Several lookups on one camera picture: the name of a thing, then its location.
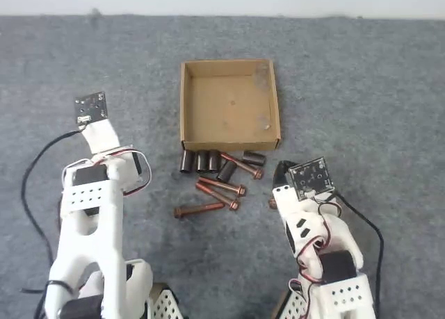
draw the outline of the red wire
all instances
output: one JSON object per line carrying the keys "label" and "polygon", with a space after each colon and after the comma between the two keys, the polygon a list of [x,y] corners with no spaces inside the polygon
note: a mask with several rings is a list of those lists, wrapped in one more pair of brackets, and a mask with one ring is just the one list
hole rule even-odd
{"label": "red wire", "polygon": [[312,283],[309,288],[307,289],[307,309],[306,309],[306,313],[302,316],[300,316],[300,319],[307,319],[307,316],[309,315],[309,310],[311,307],[311,289],[312,286],[314,285],[314,283]]}
{"label": "red wire", "polygon": [[[104,161],[107,156],[115,156],[116,154],[122,154],[124,152],[137,152],[137,151],[138,150],[136,150],[136,149],[122,149],[122,150],[117,150],[117,151],[111,152],[110,154],[105,155],[102,159],[100,159],[96,163],[94,163],[94,166],[96,166],[96,165],[100,164],[102,161]],[[138,192],[139,190],[145,188],[145,186],[147,184],[148,184],[148,181],[140,187],[129,190],[128,192],[124,192],[124,196],[129,196],[131,194]]]}
{"label": "red wire", "polygon": [[299,269],[300,275],[303,278],[305,278],[306,280],[308,280],[309,282],[311,282],[311,285],[307,289],[307,309],[306,309],[306,313],[303,316],[300,316],[299,319],[307,319],[307,317],[309,315],[310,306],[311,306],[311,289],[312,289],[312,286],[314,284],[319,284],[321,282],[320,279],[316,279],[316,278],[314,278],[314,277],[312,277],[312,276],[310,276],[310,275],[305,273],[304,270],[307,269],[307,267],[306,267],[306,265],[303,262],[299,261],[299,258],[305,252],[305,250],[307,250],[307,248],[310,245],[313,245],[316,241],[318,241],[320,239],[322,240],[322,245],[320,246],[320,248],[318,250],[323,250],[330,244],[330,241],[332,239],[331,230],[329,229],[329,226],[327,225],[326,219],[323,217],[323,215],[320,214],[320,216],[323,219],[323,226],[326,228],[326,232],[327,232],[326,240],[324,240],[323,237],[321,237],[321,236],[313,237],[311,240],[309,240],[306,243],[305,246],[302,247],[302,249],[300,250],[300,252],[298,252],[298,255],[297,255],[297,263],[300,266],[300,269]]}

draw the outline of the copper bolt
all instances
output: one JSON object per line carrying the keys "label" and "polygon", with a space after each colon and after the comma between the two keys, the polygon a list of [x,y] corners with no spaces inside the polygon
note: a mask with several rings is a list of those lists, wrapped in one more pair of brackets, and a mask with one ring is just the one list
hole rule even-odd
{"label": "copper bolt", "polygon": [[206,211],[218,210],[224,208],[225,204],[222,202],[201,204],[199,206],[180,206],[175,208],[173,215],[175,218],[183,218],[187,215],[192,215],[195,213],[205,213]]}
{"label": "copper bolt", "polygon": [[228,183],[219,182],[219,181],[209,179],[206,177],[199,177],[199,178],[197,178],[197,180],[201,181],[201,182],[208,183],[209,185],[213,185],[215,187],[219,187],[219,188],[234,192],[236,194],[236,196],[245,196],[246,189],[245,189],[245,186],[243,186],[243,185],[234,186],[234,185],[230,185]]}
{"label": "copper bolt", "polygon": [[263,170],[261,168],[255,168],[255,167],[246,165],[245,163],[239,161],[235,157],[230,156],[229,154],[226,154],[225,152],[221,152],[221,156],[226,161],[233,161],[236,164],[236,166],[249,172],[251,175],[253,175],[253,179],[261,179],[263,177]]}
{"label": "copper bolt", "polygon": [[271,197],[268,201],[269,203],[269,208],[273,209],[273,210],[277,210],[277,202],[275,201],[275,199],[273,197]]}
{"label": "copper bolt", "polygon": [[197,182],[195,187],[199,190],[202,190],[204,193],[215,197],[218,201],[221,201],[222,203],[226,203],[226,205],[229,206],[230,210],[238,210],[239,201],[237,199],[230,199],[227,196],[210,189],[209,187],[203,185],[200,182]]}

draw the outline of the gray carpet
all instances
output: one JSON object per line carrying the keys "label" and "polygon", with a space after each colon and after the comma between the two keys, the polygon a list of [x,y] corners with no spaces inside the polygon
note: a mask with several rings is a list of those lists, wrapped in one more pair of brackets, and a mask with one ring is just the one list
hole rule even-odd
{"label": "gray carpet", "polygon": [[[178,204],[208,201],[177,172],[179,64],[271,58],[283,141],[237,213],[182,222]],[[72,98],[107,93],[123,144],[149,156],[154,180],[125,201],[124,255],[152,265],[192,319],[269,318],[296,275],[267,199],[280,159],[325,156],[337,188],[380,226],[387,251],[382,318],[445,318],[445,23],[219,17],[0,18],[0,317],[30,318],[48,267],[19,202],[23,172],[43,145],[74,129]],[[29,200],[57,246],[61,168],[89,150],[81,137],[36,167]],[[345,219],[372,283],[378,239]]]}

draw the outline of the open cardboard box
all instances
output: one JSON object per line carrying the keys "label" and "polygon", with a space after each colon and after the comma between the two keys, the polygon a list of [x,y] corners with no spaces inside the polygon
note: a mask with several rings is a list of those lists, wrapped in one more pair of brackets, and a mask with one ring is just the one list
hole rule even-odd
{"label": "open cardboard box", "polygon": [[271,60],[194,60],[181,65],[184,149],[272,150],[280,141]]}

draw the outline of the circuit board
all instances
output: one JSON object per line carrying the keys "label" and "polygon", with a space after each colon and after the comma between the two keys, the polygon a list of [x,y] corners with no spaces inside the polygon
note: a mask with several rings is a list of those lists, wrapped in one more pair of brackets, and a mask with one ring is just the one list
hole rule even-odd
{"label": "circuit board", "polygon": [[75,98],[74,109],[76,111],[76,123],[79,126],[108,119],[105,92]]}
{"label": "circuit board", "polygon": [[334,189],[323,157],[289,168],[298,201]]}

